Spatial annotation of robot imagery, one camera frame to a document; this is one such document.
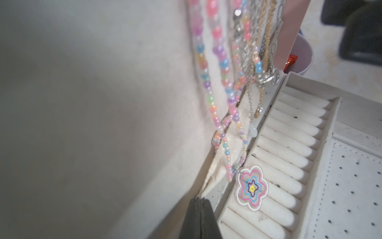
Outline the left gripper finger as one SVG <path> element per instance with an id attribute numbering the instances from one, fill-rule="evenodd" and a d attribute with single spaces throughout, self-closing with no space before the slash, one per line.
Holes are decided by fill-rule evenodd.
<path id="1" fill-rule="evenodd" d="M 190 200 L 179 239 L 222 239 L 208 199 Z"/>

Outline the pink jewelry box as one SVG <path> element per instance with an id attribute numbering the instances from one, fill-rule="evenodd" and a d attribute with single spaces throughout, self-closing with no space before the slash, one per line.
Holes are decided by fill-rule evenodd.
<path id="1" fill-rule="evenodd" d="M 190 199 L 226 239 L 382 236 L 382 70 L 341 64 L 269 85 L 245 170 L 270 190 L 237 203 L 249 102 L 212 137 L 237 78 L 219 1 L 1 1 L 1 238 L 175 239 Z"/>

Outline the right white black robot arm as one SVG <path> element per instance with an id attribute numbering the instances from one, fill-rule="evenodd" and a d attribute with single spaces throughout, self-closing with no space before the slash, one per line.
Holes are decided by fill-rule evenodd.
<path id="1" fill-rule="evenodd" d="M 321 22 L 343 26 L 339 56 L 344 60 L 382 65 L 382 2 L 324 1 Z"/>

